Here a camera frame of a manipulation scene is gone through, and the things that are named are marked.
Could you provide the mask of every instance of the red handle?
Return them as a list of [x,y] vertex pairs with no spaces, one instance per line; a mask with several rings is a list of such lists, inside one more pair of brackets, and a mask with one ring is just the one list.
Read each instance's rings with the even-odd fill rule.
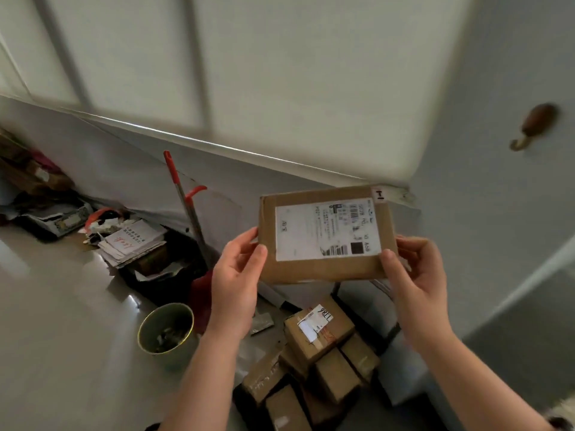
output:
[[174,182],[174,184],[180,184],[179,175],[178,172],[176,171],[176,165],[174,165],[172,155],[168,150],[164,151],[164,159],[166,159],[166,165],[168,165],[168,169],[170,170],[172,181]]
[[205,191],[207,187],[205,186],[196,186],[191,191],[189,191],[186,195],[186,204],[190,206],[194,206],[194,201],[192,200],[192,196],[196,195],[200,191]]

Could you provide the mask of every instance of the barcode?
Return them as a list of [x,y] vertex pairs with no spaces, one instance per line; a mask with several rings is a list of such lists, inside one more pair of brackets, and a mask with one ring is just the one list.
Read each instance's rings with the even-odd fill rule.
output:
[[358,213],[358,205],[357,204],[350,204],[349,214],[351,215],[351,222],[352,223],[358,221],[359,213]]
[[325,256],[346,256],[347,245],[332,245],[327,251],[322,251]]

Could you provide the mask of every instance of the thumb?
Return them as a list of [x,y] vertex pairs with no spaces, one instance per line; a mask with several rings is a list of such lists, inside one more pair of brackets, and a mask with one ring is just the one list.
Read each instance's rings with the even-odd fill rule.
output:
[[265,245],[258,245],[254,249],[251,257],[246,263],[246,267],[241,273],[247,280],[258,282],[259,276],[262,273],[263,265],[267,259],[267,248]]
[[409,274],[392,250],[384,249],[379,255],[379,259],[392,285],[393,294],[402,299],[414,286]]

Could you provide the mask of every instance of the person's left hand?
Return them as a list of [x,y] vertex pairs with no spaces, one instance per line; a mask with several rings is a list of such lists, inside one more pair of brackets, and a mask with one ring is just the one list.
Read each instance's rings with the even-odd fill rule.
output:
[[206,333],[240,341],[251,327],[258,280],[267,258],[265,245],[251,243],[258,228],[227,243],[212,276],[212,314]]

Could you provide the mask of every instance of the hand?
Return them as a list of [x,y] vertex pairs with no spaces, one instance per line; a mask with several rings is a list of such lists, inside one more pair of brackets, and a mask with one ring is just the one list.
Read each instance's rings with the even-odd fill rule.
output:
[[421,353],[454,336],[447,315],[447,276],[435,243],[421,237],[398,236],[399,255],[385,249],[380,257],[393,290],[399,325],[407,341]]
[[258,228],[228,242],[212,276],[212,314],[206,333],[240,341],[251,327],[258,299],[258,280],[267,258],[264,245],[251,243]]

